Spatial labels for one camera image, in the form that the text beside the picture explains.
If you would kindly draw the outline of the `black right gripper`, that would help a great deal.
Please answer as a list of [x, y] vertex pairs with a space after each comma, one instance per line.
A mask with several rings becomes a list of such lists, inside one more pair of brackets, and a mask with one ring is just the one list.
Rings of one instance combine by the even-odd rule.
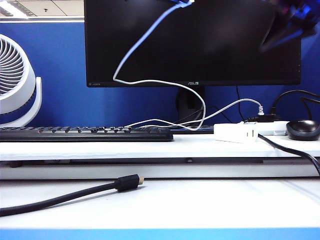
[[275, 18], [259, 47], [261, 52], [316, 34], [320, 22], [318, 0], [267, 0], [275, 9]]

